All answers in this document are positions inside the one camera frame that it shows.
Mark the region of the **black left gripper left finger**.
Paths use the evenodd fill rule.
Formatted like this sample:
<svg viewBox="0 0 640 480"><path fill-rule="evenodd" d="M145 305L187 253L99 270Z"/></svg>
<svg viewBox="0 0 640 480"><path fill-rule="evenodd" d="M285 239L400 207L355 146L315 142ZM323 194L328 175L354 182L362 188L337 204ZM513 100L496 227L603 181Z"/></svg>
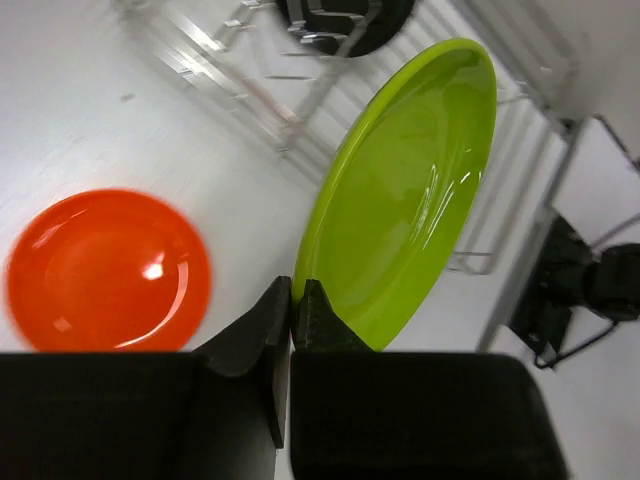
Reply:
<svg viewBox="0 0 640 480"><path fill-rule="evenodd" d="M191 479L274 477L286 430L290 289L290 278L277 277L253 307L194 351Z"/></svg>

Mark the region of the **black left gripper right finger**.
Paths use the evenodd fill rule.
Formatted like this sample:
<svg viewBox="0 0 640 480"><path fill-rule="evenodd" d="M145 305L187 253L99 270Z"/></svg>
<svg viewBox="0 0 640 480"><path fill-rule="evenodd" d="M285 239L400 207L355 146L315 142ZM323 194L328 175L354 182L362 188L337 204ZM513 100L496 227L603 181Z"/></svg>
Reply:
<svg viewBox="0 0 640 480"><path fill-rule="evenodd" d="M293 327L298 479L565 479L527 368L503 354L376 352L306 283Z"/></svg>

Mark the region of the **orange plastic plate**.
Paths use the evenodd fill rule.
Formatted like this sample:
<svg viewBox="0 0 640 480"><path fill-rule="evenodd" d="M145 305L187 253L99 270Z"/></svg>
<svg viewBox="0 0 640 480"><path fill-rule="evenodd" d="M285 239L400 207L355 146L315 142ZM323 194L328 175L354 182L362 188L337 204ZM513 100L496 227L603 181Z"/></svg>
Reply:
<svg viewBox="0 0 640 480"><path fill-rule="evenodd" d="M205 242L181 212L98 189L27 224L8 256L5 298L40 352L177 351L201 326L212 286Z"/></svg>

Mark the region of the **lime green plastic plate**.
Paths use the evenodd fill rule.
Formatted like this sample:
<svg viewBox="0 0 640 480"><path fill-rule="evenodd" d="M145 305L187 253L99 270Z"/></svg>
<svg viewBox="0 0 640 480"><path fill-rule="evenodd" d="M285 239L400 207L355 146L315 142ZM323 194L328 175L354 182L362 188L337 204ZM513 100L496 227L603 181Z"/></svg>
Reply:
<svg viewBox="0 0 640 480"><path fill-rule="evenodd" d="M454 38L417 54L346 134L312 207L292 296L320 282L370 348L401 332L445 269L493 140L497 80L485 48Z"/></svg>

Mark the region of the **black plastic plate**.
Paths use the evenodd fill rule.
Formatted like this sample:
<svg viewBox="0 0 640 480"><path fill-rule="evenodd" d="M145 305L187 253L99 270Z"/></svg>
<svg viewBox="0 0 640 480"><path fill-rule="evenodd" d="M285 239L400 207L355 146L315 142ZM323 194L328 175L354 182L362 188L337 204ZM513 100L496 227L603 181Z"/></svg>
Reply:
<svg viewBox="0 0 640 480"><path fill-rule="evenodd" d="M415 3L383 1L277 1L289 34L303 46L338 57L362 57L390 42Z"/></svg>

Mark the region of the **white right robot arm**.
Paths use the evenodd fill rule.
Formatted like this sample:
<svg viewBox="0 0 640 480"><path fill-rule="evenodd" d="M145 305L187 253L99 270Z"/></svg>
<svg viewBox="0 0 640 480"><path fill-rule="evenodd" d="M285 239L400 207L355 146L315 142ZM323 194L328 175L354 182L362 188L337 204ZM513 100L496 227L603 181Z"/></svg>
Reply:
<svg viewBox="0 0 640 480"><path fill-rule="evenodd" d="M608 326L569 349L564 342L575 310L585 308ZM532 351L540 370L603 340L622 323L639 319L639 245L598 251L563 218L554 220L508 324Z"/></svg>

